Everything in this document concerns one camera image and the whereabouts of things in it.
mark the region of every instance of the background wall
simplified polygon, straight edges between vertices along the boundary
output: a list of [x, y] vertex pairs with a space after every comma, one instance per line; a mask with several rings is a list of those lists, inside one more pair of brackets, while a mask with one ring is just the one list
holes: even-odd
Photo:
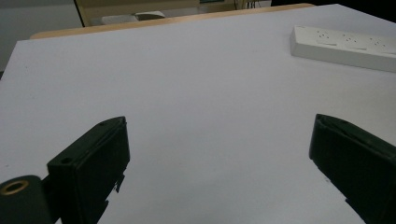
[[73, 0], [0, 0], [0, 71], [18, 40], [35, 33], [81, 27]]

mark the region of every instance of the chair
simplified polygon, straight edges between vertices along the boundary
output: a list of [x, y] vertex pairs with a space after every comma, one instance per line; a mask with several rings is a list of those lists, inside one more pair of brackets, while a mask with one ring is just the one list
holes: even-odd
[[198, 7], [199, 0], [74, 0], [83, 26], [92, 26], [92, 20], [106, 16], [132, 15], [142, 13], [142, 18], [150, 17], [148, 13], [183, 7]]

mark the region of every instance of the power strip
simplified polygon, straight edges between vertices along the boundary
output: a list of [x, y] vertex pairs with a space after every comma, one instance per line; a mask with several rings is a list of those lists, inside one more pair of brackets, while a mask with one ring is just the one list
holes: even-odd
[[396, 72], [396, 38], [294, 26], [291, 55]]

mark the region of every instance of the wooden table edge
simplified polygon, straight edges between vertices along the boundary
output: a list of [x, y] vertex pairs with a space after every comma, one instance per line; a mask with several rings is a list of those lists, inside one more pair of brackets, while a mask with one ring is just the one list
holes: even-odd
[[41, 38], [67, 36], [67, 35], [85, 35], [85, 34], [106, 32], [106, 31], [115, 31], [122, 29], [145, 27], [145, 26], [170, 24], [170, 23], [177, 23], [183, 21], [198, 21], [198, 20], [206, 20], [211, 18], [255, 14], [255, 13], [263, 13], [263, 12], [275, 12], [275, 11], [282, 11], [282, 10], [289, 10], [289, 9], [303, 8], [303, 7], [314, 7], [314, 6], [315, 5], [312, 4], [300, 3], [300, 4], [292, 4], [292, 5], [277, 6], [277, 7], [260, 7], [260, 8], [252, 8], [252, 9], [213, 12], [206, 14], [158, 19], [152, 21], [135, 21], [135, 22], [125, 22], [125, 23], [117, 23], [117, 24], [109, 24], [109, 25], [90, 26], [90, 27], [75, 28], [75, 29], [40, 32], [32, 35], [30, 39], [41, 39]]

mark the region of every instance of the white tabletop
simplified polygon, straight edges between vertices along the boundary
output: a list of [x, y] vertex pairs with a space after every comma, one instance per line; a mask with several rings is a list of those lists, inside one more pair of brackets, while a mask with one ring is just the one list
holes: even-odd
[[339, 5], [17, 44], [0, 81], [0, 182], [125, 116], [132, 160], [100, 223], [363, 221], [308, 158], [317, 113], [396, 145], [396, 74], [292, 57], [294, 25], [396, 35]]

